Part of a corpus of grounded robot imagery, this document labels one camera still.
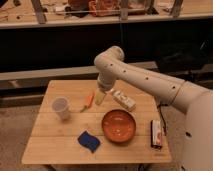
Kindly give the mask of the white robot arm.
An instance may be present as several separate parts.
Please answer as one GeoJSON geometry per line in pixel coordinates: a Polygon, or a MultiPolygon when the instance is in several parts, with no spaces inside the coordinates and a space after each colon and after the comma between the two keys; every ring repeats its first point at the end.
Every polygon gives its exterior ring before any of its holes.
{"type": "Polygon", "coordinates": [[[157,97],[186,115],[180,171],[213,171],[213,90],[123,62],[124,52],[112,46],[97,55],[97,84],[109,91],[116,79],[157,97]]]}

